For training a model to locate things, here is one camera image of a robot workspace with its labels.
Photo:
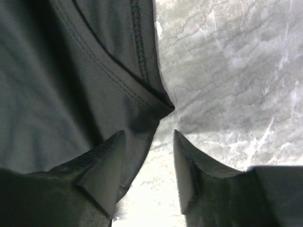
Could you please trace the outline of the black t shirt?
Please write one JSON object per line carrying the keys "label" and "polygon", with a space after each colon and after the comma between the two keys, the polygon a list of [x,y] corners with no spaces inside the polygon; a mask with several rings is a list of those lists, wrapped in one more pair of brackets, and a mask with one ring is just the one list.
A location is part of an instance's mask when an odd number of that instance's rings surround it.
{"label": "black t shirt", "polygon": [[0,165],[47,171],[126,133],[128,192],[161,119],[152,0],[0,3]]}

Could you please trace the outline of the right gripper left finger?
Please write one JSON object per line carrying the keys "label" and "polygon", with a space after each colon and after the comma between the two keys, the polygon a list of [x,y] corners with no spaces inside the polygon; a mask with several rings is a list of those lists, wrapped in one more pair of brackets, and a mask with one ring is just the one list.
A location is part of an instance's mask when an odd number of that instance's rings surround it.
{"label": "right gripper left finger", "polygon": [[47,172],[0,171],[3,227],[109,227],[125,155],[118,131],[89,152]]}

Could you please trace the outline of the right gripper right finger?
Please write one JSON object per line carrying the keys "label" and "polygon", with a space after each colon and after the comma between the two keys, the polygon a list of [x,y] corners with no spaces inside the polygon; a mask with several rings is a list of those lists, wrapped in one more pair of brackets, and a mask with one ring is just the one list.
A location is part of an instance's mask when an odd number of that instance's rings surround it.
{"label": "right gripper right finger", "polygon": [[189,227],[300,227],[303,168],[254,166],[242,172],[174,131],[181,212]]}

